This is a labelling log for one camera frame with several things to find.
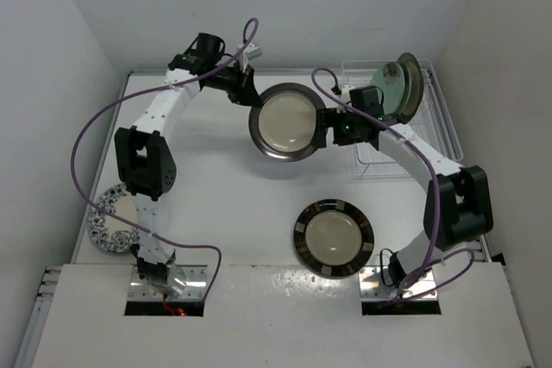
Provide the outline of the grey rim cream plate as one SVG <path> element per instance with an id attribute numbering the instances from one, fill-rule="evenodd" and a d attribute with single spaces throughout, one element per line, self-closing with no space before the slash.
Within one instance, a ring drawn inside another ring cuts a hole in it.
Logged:
<path id="1" fill-rule="evenodd" d="M 392 117 L 398 122 L 407 124 L 415 116 L 423 99 L 423 74 L 418 60 L 412 53 L 402 53 L 397 63 L 403 70 L 405 86 L 398 95 L 398 103 Z"/>
<path id="2" fill-rule="evenodd" d="M 276 84 L 260 94 L 261 106 L 248 117 L 250 137 L 269 159 L 297 162 L 317 151 L 317 115 L 326 109 L 320 96 L 297 83 Z"/>

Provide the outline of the small teal flower plate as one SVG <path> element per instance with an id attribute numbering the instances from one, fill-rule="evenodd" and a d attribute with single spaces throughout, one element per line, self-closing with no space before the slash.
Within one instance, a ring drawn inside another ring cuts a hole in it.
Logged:
<path id="1" fill-rule="evenodd" d="M 397 61 L 385 63 L 373 75 L 369 85 L 376 88 L 384 115 L 397 117 L 406 94 L 403 67 Z"/>

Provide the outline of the blue floral white plate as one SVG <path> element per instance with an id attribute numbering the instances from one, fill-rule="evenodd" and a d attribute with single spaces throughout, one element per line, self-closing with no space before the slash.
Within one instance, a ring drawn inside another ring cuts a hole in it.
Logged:
<path id="1" fill-rule="evenodd" d="M 127 221 L 137 222 L 134 199 L 123 183 L 107 189 L 95 200 L 95 204 Z M 139 240 L 139 231 L 135 227 L 94 208 L 88 215 L 86 230 L 91 242 L 106 253 L 129 253 L 130 247 Z"/>

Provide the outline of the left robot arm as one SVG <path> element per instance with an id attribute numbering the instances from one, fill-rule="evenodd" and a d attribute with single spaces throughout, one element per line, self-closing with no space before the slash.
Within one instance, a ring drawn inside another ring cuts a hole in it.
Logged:
<path id="1" fill-rule="evenodd" d="M 165 88 L 144 114 L 131 127 L 119 128 L 115 133 L 119 178 L 133 197 L 140 231 L 131 252 L 140 278 L 164 296 L 181 296 L 187 287 L 186 275 L 176 264 L 175 246 L 155 237 L 166 227 L 166 198 L 177 177 L 170 136 L 188 104 L 205 86 L 226 92 L 232 103 L 261 105 L 254 87 L 254 70 L 249 64 L 254 45 L 244 41 L 238 53 L 228 65 L 223 65 L 224 41 L 215 35 L 199 34 L 169 63 Z"/>

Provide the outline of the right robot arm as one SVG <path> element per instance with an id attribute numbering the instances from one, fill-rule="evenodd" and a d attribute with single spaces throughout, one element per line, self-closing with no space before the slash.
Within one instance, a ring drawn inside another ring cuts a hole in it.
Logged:
<path id="1" fill-rule="evenodd" d="M 351 115 L 366 127 L 368 140 L 394 159 L 426 194 L 422 232 L 395 252 L 388 265 L 393 286 L 406 290 L 451 248 L 492 231 L 494 220 L 488 178 L 477 165 L 465 167 L 448 159 L 417 135 L 396 115 L 372 116 L 317 88 L 338 105 L 330 127 L 344 128 Z"/>

